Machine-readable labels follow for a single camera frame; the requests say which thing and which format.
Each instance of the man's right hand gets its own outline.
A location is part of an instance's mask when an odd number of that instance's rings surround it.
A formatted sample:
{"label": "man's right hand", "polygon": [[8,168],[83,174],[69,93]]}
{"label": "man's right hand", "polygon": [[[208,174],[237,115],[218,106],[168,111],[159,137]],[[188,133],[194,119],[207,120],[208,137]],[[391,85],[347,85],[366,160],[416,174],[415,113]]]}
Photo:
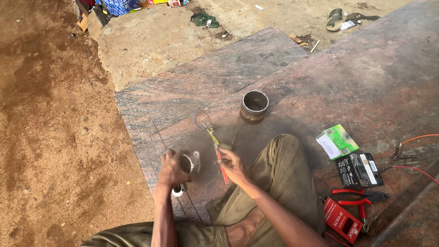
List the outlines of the man's right hand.
{"label": "man's right hand", "polygon": [[226,170],[227,176],[230,180],[240,187],[249,183],[250,179],[248,178],[247,169],[241,158],[228,149],[218,148],[218,150],[222,153],[221,159],[218,160],[218,163],[224,168],[224,170]]}

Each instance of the paper scrap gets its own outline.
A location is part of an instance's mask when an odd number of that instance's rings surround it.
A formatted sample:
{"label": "paper scrap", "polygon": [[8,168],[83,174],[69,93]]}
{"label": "paper scrap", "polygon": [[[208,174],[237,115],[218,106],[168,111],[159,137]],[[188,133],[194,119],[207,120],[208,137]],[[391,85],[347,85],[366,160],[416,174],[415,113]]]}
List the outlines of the paper scrap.
{"label": "paper scrap", "polygon": [[355,25],[356,24],[353,21],[343,22],[340,30],[345,30],[345,29],[348,29],[348,28],[353,27]]}
{"label": "paper scrap", "polygon": [[317,142],[322,146],[330,159],[334,159],[341,155],[337,146],[332,142],[327,134],[320,136],[320,138],[317,139]]}

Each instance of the stone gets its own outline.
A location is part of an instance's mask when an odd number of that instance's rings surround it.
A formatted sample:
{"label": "stone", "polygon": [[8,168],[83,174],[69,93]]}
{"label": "stone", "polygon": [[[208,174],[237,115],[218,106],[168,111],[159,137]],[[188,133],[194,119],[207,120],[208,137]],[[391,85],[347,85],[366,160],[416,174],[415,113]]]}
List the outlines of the stone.
{"label": "stone", "polygon": [[87,17],[87,28],[90,37],[97,41],[99,35],[102,33],[104,25],[99,21],[94,10]]}
{"label": "stone", "polygon": [[88,128],[87,128],[87,127],[84,127],[84,128],[82,128],[82,130],[81,130],[81,135],[85,135],[85,134],[87,134],[87,132],[88,132]]}

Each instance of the wire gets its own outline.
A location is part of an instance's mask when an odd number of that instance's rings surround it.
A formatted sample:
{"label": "wire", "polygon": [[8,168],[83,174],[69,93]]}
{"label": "wire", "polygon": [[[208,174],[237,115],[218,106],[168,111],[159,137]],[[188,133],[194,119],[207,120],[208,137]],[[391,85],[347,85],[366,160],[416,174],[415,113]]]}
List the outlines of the wire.
{"label": "wire", "polygon": [[202,130],[203,128],[201,128],[201,127],[197,124],[197,111],[200,111],[201,113],[203,113],[204,116],[207,117],[207,120],[209,121],[209,125],[212,125],[212,124],[210,123],[210,118],[209,118],[209,116],[208,116],[206,113],[204,113],[203,111],[201,111],[200,109],[198,109],[198,107],[197,107],[197,108],[195,108],[195,113],[194,113],[194,123],[195,123],[195,125],[196,125],[200,130]]}
{"label": "wire", "polygon": [[408,143],[408,142],[411,141],[411,140],[418,139],[418,138],[425,137],[425,136],[431,136],[431,135],[439,135],[439,134],[426,134],[426,135],[421,135],[421,136],[418,136],[418,137],[415,137],[415,138],[411,138],[410,140],[407,140],[407,141],[401,143],[401,145],[404,145],[404,144]]}
{"label": "wire", "polygon": [[194,123],[195,123],[195,125],[196,125],[200,130],[202,130],[203,128],[201,128],[201,127],[198,126],[198,124],[197,124],[197,110],[198,110],[198,107],[195,108],[195,113],[194,113]]}
{"label": "wire", "polygon": [[432,176],[430,176],[430,175],[428,175],[427,173],[425,173],[424,171],[421,171],[421,170],[419,170],[419,169],[417,169],[417,168],[414,168],[414,167],[404,167],[404,166],[391,166],[391,167],[386,167],[386,168],[384,168],[384,169],[382,169],[381,170],[381,172],[380,173],[383,173],[383,172],[385,172],[385,171],[387,171],[388,169],[390,169],[390,168],[393,168],[393,167],[399,167],[399,168],[409,168],[409,169],[413,169],[413,170],[417,170],[417,171],[420,171],[420,172],[422,172],[423,174],[425,174],[425,175],[427,175],[429,178],[431,178],[433,181],[435,181],[436,182],[436,184],[438,184],[439,185],[439,182],[436,180],[436,179],[434,179]]}
{"label": "wire", "polygon": [[339,241],[338,239],[334,238],[334,236],[332,236],[332,235],[329,234],[328,232],[325,232],[325,233],[328,234],[329,236],[331,236],[333,239],[335,239],[335,241],[337,241],[337,242],[339,242],[339,243],[341,243],[341,244],[344,244],[344,245],[346,245],[347,247],[350,247],[349,245],[343,243],[342,241]]}

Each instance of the red wire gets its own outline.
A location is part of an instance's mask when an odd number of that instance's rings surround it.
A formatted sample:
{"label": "red wire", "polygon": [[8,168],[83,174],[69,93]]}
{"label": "red wire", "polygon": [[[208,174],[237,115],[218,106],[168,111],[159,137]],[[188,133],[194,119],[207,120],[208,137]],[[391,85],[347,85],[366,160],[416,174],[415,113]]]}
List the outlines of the red wire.
{"label": "red wire", "polygon": [[423,174],[427,175],[429,178],[433,179],[433,181],[435,181],[436,184],[439,185],[439,182],[438,182],[436,179],[434,179],[432,176],[428,175],[428,174],[425,173],[424,171],[421,171],[421,170],[419,170],[419,169],[417,169],[417,168],[414,168],[414,167],[403,167],[403,166],[392,166],[392,167],[410,168],[410,169],[414,169],[414,170],[420,171],[420,172],[422,172]]}
{"label": "red wire", "polygon": [[341,243],[341,244],[344,244],[344,245],[346,245],[347,247],[350,247],[349,245],[347,245],[347,244],[345,244],[345,243],[339,241],[338,239],[334,238],[334,236],[332,236],[331,234],[329,234],[329,233],[327,233],[327,232],[325,232],[325,233],[328,234],[329,236],[331,236],[333,239],[335,239],[335,241],[337,241],[337,242],[339,242],[339,243]]}
{"label": "red wire", "polygon": [[407,141],[401,143],[401,145],[403,145],[403,144],[405,144],[405,143],[408,143],[408,142],[411,141],[411,140],[418,139],[418,138],[421,138],[421,137],[424,137],[424,136],[430,136],[430,135],[439,135],[439,134],[426,134],[426,135],[421,135],[421,136],[418,136],[418,137],[415,137],[415,138],[411,138],[410,140],[407,140]]}

